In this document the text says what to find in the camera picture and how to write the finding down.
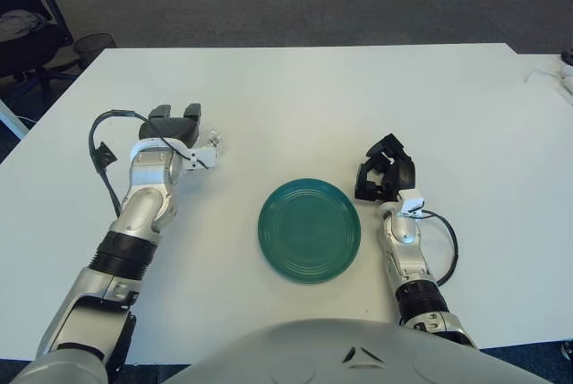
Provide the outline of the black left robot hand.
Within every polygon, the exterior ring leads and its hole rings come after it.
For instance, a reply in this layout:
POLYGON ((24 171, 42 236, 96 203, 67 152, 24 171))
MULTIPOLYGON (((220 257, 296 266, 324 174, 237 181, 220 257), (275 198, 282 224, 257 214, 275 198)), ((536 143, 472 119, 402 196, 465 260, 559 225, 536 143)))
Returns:
POLYGON ((181 141, 188 149, 198 140, 201 123, 201 104, 191 103, 182 116, 172 117, 170 105, 155 107, 141 125, 139 139, 172 138, 181 141))

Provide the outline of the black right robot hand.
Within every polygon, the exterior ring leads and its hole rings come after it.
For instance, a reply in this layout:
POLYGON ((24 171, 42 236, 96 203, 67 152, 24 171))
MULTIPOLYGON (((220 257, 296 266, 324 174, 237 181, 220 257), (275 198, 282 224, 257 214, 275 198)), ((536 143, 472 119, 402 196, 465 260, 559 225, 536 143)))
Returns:
POLYGON ((393 133, 376 142, 366 157, 355 181, 358 200, 397 201, 399 191, 415 188, 415 164, 393 133))

